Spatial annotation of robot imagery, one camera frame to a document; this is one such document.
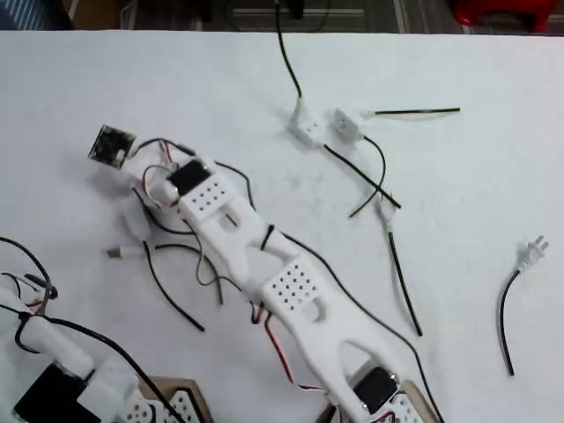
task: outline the wire connector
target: wire connector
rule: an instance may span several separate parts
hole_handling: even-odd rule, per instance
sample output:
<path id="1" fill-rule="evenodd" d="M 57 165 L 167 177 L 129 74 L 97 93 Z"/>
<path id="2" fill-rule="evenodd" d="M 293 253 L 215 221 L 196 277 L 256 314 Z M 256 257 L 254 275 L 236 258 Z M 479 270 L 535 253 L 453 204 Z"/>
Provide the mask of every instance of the wire connector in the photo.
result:
<path id="1" fill-rule="evenodd" d="M 387 198 L 384 198 L 382 196 L 380 196 L 378 200 L 375 201 L 375 204 L 376 211 L 378 212 L 378 215 L 386 226 L 386 230 L 388 231 L 388 233 L 392 232 L 392 223 L 394 217 L 396 216 L 396 206 L 392 204 L 391 201 L 389 201 Z"/>
<path id="2" fill-rule="evenodd" d="M 303 99 L 301 97 L 296 101 L 296 107 L 290 119 L 289 130 L 302 143 L 309 147 L 319 147 L 323 145 L 321 140 L 322 130 L 319 126 L 319 122 L 303 105 Z"/>
<path id="3" fill-rule="evenodd" d="M 531 266 L 536 264 L 541 258 L 545 256 L 545 250 L 548 248 L 548 242 L 545 241 L 545 236 L 540 235 L 534 242 L 527 244 L 526 250 L 523 252 L 519 259 L 517 269 L 524 273 Z"/>

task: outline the black cable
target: black cable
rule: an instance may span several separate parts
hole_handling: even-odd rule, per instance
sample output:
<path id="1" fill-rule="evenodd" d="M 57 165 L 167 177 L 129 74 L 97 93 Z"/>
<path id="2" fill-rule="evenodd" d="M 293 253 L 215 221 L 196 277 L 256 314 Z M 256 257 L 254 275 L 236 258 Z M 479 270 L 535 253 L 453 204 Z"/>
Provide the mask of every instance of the black cable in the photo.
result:
<path id="1" fill-rule="evenodd" d="M 515 371 L 513 370 L 513 363 L 511 363 L 511 357 L 509 356 L 509 348 L 508 348 L 508 341 L 505 338 L 505 323 L 504 323 L 504 310 L 505 310 L 505 297 L 508 295 L 509 288 L 513 285 L 513 282 L 517 279 L 517 277 L 521 274 L 519 270 L 514 271 L 511 276 L 509 277 L 508 283 L 505 285 L 505 289 L 503 290 L 503 295 L 501 296 L 501 303 L 500 303 L 500 337 L 501 337 L 501 346 L 503 348 L 503 356 L 505 358 L 505 362 L 508 366 L 508 373 L 510 376 L 515 376 Z"/>
<path id="2" fill-rule="evenodd" d="M 414 115 L 425 113 L 453 113 L 459 112 L 461 108 L 419 108 L 407 110 L 376 110 L 374 115 Z"/>
<path id="3" fill-rule="evenodd" d="M 141 195 L 137 192 L 137 190 L 135 188 L 132 188 L 133 192 L 135 193 L 135 195 L 137 196 L 137 198 L 139 199 L 139 202 L 141 203 L 141 206 L 143 207 L 143 210 L 145 211 L 145 213 L 147 213 L 147 216 L 149 216 L 149 220 L 160 230 L 168 232 L 169 234 L 175 234 L 175 235 L 193 235 L 193 232 L 188 232 L 188 231 L 177 231 L 175 229 L 171 229 L 169 227 L 164 226 L 162 223 L 159 222 L 159 220 L 155 217 L 155 215 L 152 213 L 152 210 L 147 207 L 147 204 L 145 204 L 145 202 L 143 201 L 143 198 L 141 197 Z"/>
<path id="4" fill-rule="evenodd" d="M 143 247 L 145 248 L 145 254 L 147 256 L 147 262 L 149 263 L 149 269 L 151 270 L 152 278 L 157 283 L 157 286 L 159 287 L 160 291 L 162 292 L 162 294 L 167 299 L 168 303 L 171 306 L 173 306 L 174 309 L 182 315 L 182 317 L 184 317 L 186 320 L 188 320 L 190 323 L 192 323 L 194 326 L 196 326 L 196 328 L 199 331 L 204 332 L 205 331 L 204 326 L 202 326 L 200 323 L 198 323 L 191 315 L 186 313 L 186 311 L 184 311 L 178 304 L 176 304 L 174 302 L 174 300 L 170 297 L 170 295 L 168 295 L 167 291 L 165 291 L 165 288 L 163 288 L 162 284 L 160 283 L 159 277 L 157 276 L 157 273 L 155 272 L 155 269 L 153 267 L 152 257 L 151 257 L 151 249 L 149 249 L 149 245 L 145 241 L 143 242 Z"/>
<path id="5" fill-rule="evenodd" d="M 394 204 L 398 209 L 401 209 L 401 204 L 398 203 L 396 200 L 394 200 L 390 194 L 388 194 L 386 191 L 384 191 L 382 189 L 382 187 L 380 185 L 378 185 L 376 182 L 372 181 L 368 176 L 366 176 L 366 174 L 364 172 L 362 172 L 358 167 L 356 167 L 356 165 L 354 165 L 351 161 L 349 161 L 348 159 L 346 159 L 345 157 L 343 157 L 342 155 L 340 155 L 338 152 L 336 152 L 335 150 L 333 150 L 331 147 L 329 147 L 328 145 L 324 145 L 323 146 L 325 148 L 325 150 L 327 150 L 330 154 L 332 154 L 334 157 L 336 157 L 337 159 L 341 160 L 343 163 L 345 163 L 348 167 L 350 167 L 358 176 L 360 176 L 362 179 L 364 179 L 370 186 L 374 187 L 377 191 L 379 191 L 384 197 L 386 197 L 392 204 Z"/>
<path id="6" fill-rule="evenodd" d="M 225 163 L 220 163 L 218 161 L 216 161 L 215 164 L 220 166 L 220 167 L 224 167 L 225 169 L 229 169 L 232 172 L 235 172 L 236 174 L 238 174 L 239 176 L 241 176 L 245 180 L 245 183 L 247 184 L 247 196 L 249 197 L 250 206 L 253 208 L 253 210 L 256 211 L 255 201 L 253 200 L 253 192 L 251 191 L 251 188 L 250 188 L 249 177 L 244 172 L 239 170 L 237 167 L 229 166 L 229 165 L 226 165 Z"/>
<path id="7" fill-rule="evenodd" d="M 7 271 L 0 273 L 1 275 L 7 276 L 11 280 L 13 280 L 14 284 L 16 285 L 16 289 L 18 290 L 18 298 L 21 300 L 21 286 L 19 286 L 19 280 L 16 278 L 15 275 L 8 273 Z"/>
<path id="8" fill-rule="evenodd" d="M 380 176 L 380 182 L 378 182 L 378 185 L 382 186 L 384 184 L 384 177 L 386 176 L 386 158 L 384 157 L 384 152 L 382 151 L 382 148 L 380 148 L 380 146 L 374 142 L 372 139 L 370 139 L 369 137 L 367 137 L 366 135 L 364 136 L 365 141 L 367 141 L 368 143 L 370 143 L 380 154 L 380 158 L 382 159 L 382 176 Z M 370 203 L 372 201 L 372 199 L 375 197 L 375 195 L 378 193 L 378 190 L 376 189 L 371 195 L 370 197 L 367 198 L 366 201 L 364 201 L 364 203 L 362 203 L 359 207 L 357 207 L 351 214 L 349 214 L 349 219 L 353 218 L 354 216 L 356 216 L 362 209 L 364 209 L 368 203 Z"/>
<path id="9" fill-rule="evenodd" d="M 186 249 L 187 251 L 191 251 L 198 255 L 200 254 L 199 249 L 186 244 L 169 243 L 169 244 L 160 244 L 155 246 L 155 249 L 173 249 L 173 248 Z M 219 278 L 218 269 L 215 267 L 212 260 L 210 260 L 208 256 L 204 255 L 204 261 L 208 264 L 208 266 L 210 266 L 211 272 L 213 273 L 215 278 Z M 219 295 L 219 304 L 223 305 L 223 291 L 221 289 L 218 290 L 218 295 Z"/>
<path id="10" fill-rule="evenodd" d="M 152 138 L 152 139 L 149 139 L 149 140 L 141 143 L 139 145 L 139 147 L 137 147 L 137 149 L 129 156 L 129 159 L 131 159 L 132 157 L 135 157 L 136 154 L 139 152 L 139 150 L 145 148 L 146 146 L 154 144 L 154 143 L 159 143 L 159 142 L 165 143 L 167 145 L 172 145 L 174 148 L 180 150 L 181 152 L 183 152 L 185 154 L 188 154 L 189 156 L 195 156 L 196 155 L 196 152 L 194 150 L 192 150 L 191 148 L 188 148 L 185 145 L 174 143 L 173 141 L 170 141 L 169 139 L 166 139 L 166 138 Z"/>
<path id="11" fill-rule="evenodd" d="M 420 337 L 422 337 L 423 336 L 423 330 L 421 330 L 421 326 L 419 326 L 419 321 L 417 320 L 417 316 L 415 315 L 415 310 L 413 309 L 412 300 L 409 298 L 409 294 L 407 292 L 407 286 L 405 285 L 404 274 L 402 273 L 402 268 L 399 265 L 399 257 L 397 256 L 396 243 L 394 242 L 394 234 L 392 232 L 388 232 L 388 239 L 390 240 L 391 254 L 394 257 L 394 264 L 396 265 L 397 277 L 399 278 L 399 283 L 402 286 L 402 291 L 404 293 L 405 303 L 407 304 L 407 308 L 409 308 L 409 314 L 412 317 L 413 326 L 415 326 L 415 330 L 417 331 L 417 334 Z"/>
<path id="12" fill-rule="evenodd" d="M 292 65 L 288 60 L 288 56 L 286 55 L 286 49 L 284 48 L 284 40 L 282 39 L 282 29 L 280 28 L 280 0 L 274 1 L 274 15 L 276 17 L 276 32 L 278 34 L 278 44 L 280 45 L 280 50 L 282 51 L 282 56 L 284 57 L 284 63 L 286 64 L 286 68 L 288 72 L 290 72 L 290 76 L 292 77 L 293 84 L 296 87 L 296 91 L 298 92 L 298 98 L 301 98 L 301 88 L 298 79 L 296 78 L 295 74 L 293 73 Z"/>
<path id="13" fill-rule="evenodd" d="M 47 308 L 47 303 L 48 303 L 49 298 L 51 296 L 51 290 L 53 289 L 53 284 L 51 283 L 51 278 L 49 277 L 47 271 L 45 270 L 45 268 L 43 267 L 41 262 L 37 259 L 37 257 L 34 256 L 33 253 L 29 249 L 27 249 L 26 247 L 21 245 L 19 242 L 11 240 L 10 238 L 4 238 L 3 236 L 0 236 L 0 242 L 5 242 L 7 244 L 10 244 L 10 245 L 20 249 L 24 253 L 26 253 L 26 255 L 31 259 L 33 264 L 35 264 L 35 267 L 37 267 L 37 269 L 39 270 L 39 272 L 43 276 L 43 279 L 45 280 L 45 287 L 46 287 L 45 288 L 45 294 L 43 295 L 43 300 L 41 302 L 41 305 L 39 306 L 39 308 L 37 309 L 35 314 L 36 315 L 44 315 L 45 310 Z"/>
<path id="14" fill-rule="evenodd" d="M 417 353 L 417 350 L 415 349 L 415 347 L 412 345 L 411 342 L 409 342 L 407 340 L 407 338 L 405 338 L 402 334 L 400 334 L 398 331 L 396 331 L 395 329 L 393 329 L 391 326 L 389 326 L 387 323 L 385 323 L 384 321 L 380 320 L 378 317 L 376 317 L 375 315 L 373 315 L 372 313 L 370 313 L 362 304 L 360 304 L 358 302 L 358 300 L 356 298 L 354 298 L 354 296 L 348 292 L 348 290 L 345 288 L 345 286 L 343 285 L 343 283 L 340 281 L 340 279 L 338 278 L 337 274 L 335 273 L 335 271 L 331 268 L 330 264 L 327 263 L 327 261 L 319 254 L 317 253 L 314 249 L 310 248 L 309 246 L 307 246 L 306 244 L 304 244 L 301 241 L 296 240 L 295 238 L 293 238 L 291 235 L 289 234 L 284 234 L 282 233 L 288 240 L 290 240 L 291 242 L 293 242 L 294 244 L 302 247 L 303 249 L 305 249 L 309 254 L 311 254 L 312 256 L 314 256 L 317 260 L 319 260 L 323 266 L 325 266 L 325 268 L 327 269 L 327 271 L 331 274 L 331 276 L 335 279 L 335 281 L 337 282 L 339 288 L 341 288 L 341 290 L 345 293 L 345 295 L 347 297 L 349 297 L 349 299 L 356 304 L 356 306 L 358 308 L 360 308 L 360 310 L 362 310 L 368 317 L 370 317 L 372 320 L 374 320 L 376 323 L 380 324 L 385 330 L 387 330 L 388 332 L 390 332 L 392 335 L 395 335 L 396 337 L 398 337 L 399 339 L 401 339 L 404 344 L 406 344 L 410 350 L 412 350 L 413 355 L 415 356 L 415 360 L 417 361 L 417 367 L 419 368 L 419 374 L 421 375 L 421 380 L 423 381 L 423 384 L 425 385 L 425 391 L 427 393 L 427 396 L 429 397 L 429 400 L 431 401 L 431 404 L 433 405 L 433 409 L 434 412 L 436 413 L 439 421 L 441 423 L 444 423 L 444 418 L 441 415 L 441 412 L 439 411 L 439 407 L 437 406 L 436 402 L 434 401 L 433 398 L 433 394 L 431 393 L 431 389 L 429 388 L 429 385 L 427 383 L 427 378 L 425 377 L 425 372 L 423 370 L 423 365 L 421 364 L 421 359 L 419 358 L 419 354 Z"/>

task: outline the table surface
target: table surface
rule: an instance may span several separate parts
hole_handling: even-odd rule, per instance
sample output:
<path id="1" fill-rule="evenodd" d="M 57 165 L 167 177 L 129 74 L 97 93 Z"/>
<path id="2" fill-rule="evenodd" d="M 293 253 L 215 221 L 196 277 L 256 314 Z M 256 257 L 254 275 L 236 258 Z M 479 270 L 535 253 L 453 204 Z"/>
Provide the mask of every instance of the table surface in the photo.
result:
<path id="1" fill-rule="evenodd" d="M 105 249 L 132 242 L 116 201 L 123 192 L 86 158 L 108 124 L 245 170 L 265 219 L 318 249 L 366 307 L 413 340 L 446 420 L 560 420 L 564 40 L 288 34 L 286 43 L 324 122 L 334 107 L 463 108 L 365 128 L 386 153 L 385 186 L 403 205 L 396 243 L 425 336 L 414 335 L 374 210 L 346 218 L 367 187 L 286 131 L 295 91 L 274 34 L 2 34 L 0 232 L 48 268 L 61 293 L 49 313 L 119 341 L 149 374 L 197 379 L 220 422 L 308 422 L 326 405 L 287 381 L 237 292 L 226 288 L 220 308 L 215 291 L 197 285 L 195 257 L 163 252 L 156 265 L 205 334 L 166 304 L 142 257 L 107 259 Z M 350 151 L 330 130 L 326 137 L 380 173 L 368 145 Z M 538 234 L 552 243 L 547 256 L 508 297 L 509 378 L 497 302 L 520 242 Z M 31 269 L 9 247 L 0 264 Z M 274 328 L 297 379 L 315 384 Z M 108 354 L 71 336 L 97 360 Z M 410 352 L 389 339 L 422 388 Z"/>

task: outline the red wire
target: red wire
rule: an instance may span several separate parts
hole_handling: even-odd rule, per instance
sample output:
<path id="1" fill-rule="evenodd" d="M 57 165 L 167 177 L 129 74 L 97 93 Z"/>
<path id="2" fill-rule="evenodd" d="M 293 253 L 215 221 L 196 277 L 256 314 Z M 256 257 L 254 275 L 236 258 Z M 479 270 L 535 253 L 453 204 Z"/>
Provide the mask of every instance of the red wire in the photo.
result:
<path id="1" fill-rule="evenodd" d="M 384 423 L 391 416 L 391 423 L 396 423 L 396 414 L 393 411 L 385 412 L 378 420 L 372 420 L 372 423 Z"/>
<path id="2" fill-rule="evenodd" d="M 274 336 L 274 333 L 272 332 L 271 325 L 270 325 L 271 317 L 272 317 L 272 312 L 269 311 L 268 315 L 266 316 L 266 320 L 264 321 L 264 329 L 266 330 L 268 337 L 271 339 L 272 345 L 274 345 L 274 349 L 276 350 L 276 353 L 278 354 L 278 358 L 280 359 L 280 362 L 282 363 L 282 367 L 284 368 L 284 371 L 286 372 L 286 376 L 287 376 L 288 380 L 292 384 L 296 385 L 298 388 L 301 388 L 302 390 L 324 392 L 323 389 L 317 388 L 316 386 L 299 385 L 293 380 L 292 370 L 290 369 L 290 365 L 288 364 L 286 356 L 284 355 L 284 352 L 282 351 L 282 347 L 280 346 L 280 344 L 278 343 L 278 340 L 276 339 L 276 337 Z"/>

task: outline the white connector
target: white connector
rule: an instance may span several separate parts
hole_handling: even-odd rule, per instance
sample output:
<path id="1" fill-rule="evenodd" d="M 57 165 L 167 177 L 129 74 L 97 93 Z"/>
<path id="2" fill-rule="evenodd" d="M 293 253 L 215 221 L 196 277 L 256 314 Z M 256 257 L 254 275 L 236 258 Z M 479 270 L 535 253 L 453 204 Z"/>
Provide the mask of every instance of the white connector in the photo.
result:
<path id="1" fill-rule="evenodd" d="M 386 230 L 388 231 L 388 233 L 392 232 L 392 222 L 394 220 L 394 217 L 396 216 L 396 206 L 392 204 L 390 200 L 382 196 L 380 196 L 380 198 L 378 198 L 375 203 L 378 215 L 384 222 Z"/>
<path id="2" fill-rule="evenodd" d="M 319 122 L 303 105 L 301 97 L 298 98 L 296 108 L 293 110 L 289 130 L 302 143 L 309 147 L 319 147 L 323 145 L 323 141 L 321 139 L 322 128 L 319 125 Z"/>
<path id="3" fill-rule="evenodd" d="M 536 264 L 545 256 L 545 250 L 548 248 L 548 242 L 545 242 L 545 236 L 540 235 L 534 242 L 527 244 L 526 250 L 519 259 L 517 269 L 524 273 L 531 266 Z"/>
<path id="4" fill-rule="evenodd" d="M 355 143 L 362 139 L 360 124 L 340 108 L 335 109 L 331 124 L 346 143 Z"/>

